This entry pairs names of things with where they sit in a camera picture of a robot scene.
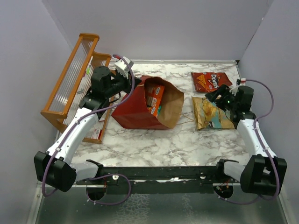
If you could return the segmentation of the red brown paper bag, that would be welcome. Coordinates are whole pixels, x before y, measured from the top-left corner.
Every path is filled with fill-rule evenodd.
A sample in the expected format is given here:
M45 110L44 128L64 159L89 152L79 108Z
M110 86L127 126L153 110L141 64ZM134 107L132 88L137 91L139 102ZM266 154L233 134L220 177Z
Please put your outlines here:
M170 82L141 76L141 83L116 107L112 117L126 129L172 129L182 115L184 98Z

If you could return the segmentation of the orange Fox's candy bag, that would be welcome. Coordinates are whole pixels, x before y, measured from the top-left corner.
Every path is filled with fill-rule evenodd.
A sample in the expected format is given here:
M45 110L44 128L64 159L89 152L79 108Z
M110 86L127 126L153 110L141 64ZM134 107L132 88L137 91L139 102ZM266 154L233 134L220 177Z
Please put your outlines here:
M155 117L157 115L157 109L161 105L163 93L163 85L149 84L145 87L146 106L150 114Z

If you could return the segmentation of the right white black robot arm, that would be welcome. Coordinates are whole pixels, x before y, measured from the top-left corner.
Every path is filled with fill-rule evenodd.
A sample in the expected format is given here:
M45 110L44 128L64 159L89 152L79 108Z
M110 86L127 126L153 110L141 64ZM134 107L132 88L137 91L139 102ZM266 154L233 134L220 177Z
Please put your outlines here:
M232 177L240 183L245 193L277 197L285 177L287 162L276 156L261 133L258 118L251 111L254 90L245 85L231 89L223 84L205 96L219 109L229 111L230 120L241 135L250 156L246 165L237 161L219 160L214 172L215 179L226 182Z

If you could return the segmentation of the red Doritos chip bag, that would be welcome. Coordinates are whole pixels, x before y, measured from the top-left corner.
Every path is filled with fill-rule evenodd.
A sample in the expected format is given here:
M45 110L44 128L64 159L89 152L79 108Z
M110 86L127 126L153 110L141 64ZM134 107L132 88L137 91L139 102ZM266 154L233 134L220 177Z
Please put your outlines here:
M231 81L224 72L192 72L191 73L196 92L210 93L221 85L230 87Z

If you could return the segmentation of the golden chip bag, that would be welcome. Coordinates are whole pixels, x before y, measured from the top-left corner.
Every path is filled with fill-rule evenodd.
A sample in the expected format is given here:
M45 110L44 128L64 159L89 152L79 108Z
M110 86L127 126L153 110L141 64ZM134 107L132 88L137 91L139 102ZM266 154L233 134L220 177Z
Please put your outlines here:
M229 112L224 112L215 103L207 98L192 97L195 124L198 130L234 129L234 124L229 120Z

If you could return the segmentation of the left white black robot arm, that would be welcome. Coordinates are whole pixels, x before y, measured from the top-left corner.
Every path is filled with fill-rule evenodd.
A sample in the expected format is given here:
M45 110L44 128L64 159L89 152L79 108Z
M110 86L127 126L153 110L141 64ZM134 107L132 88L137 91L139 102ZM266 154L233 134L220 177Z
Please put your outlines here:
M91 86L82 98L70 125L45 153L39 151L34 156L36 175L42 183L44 196L48 196L45 185L66 192L78 181L88 179L91 183L98 184L103 180L103 172L100 170L102 165L91 160L72 163L73 156L105 111L114 107L110 98L121 91L130 97L140 82L130 65L116 65L115 73L105 66L93 70Z

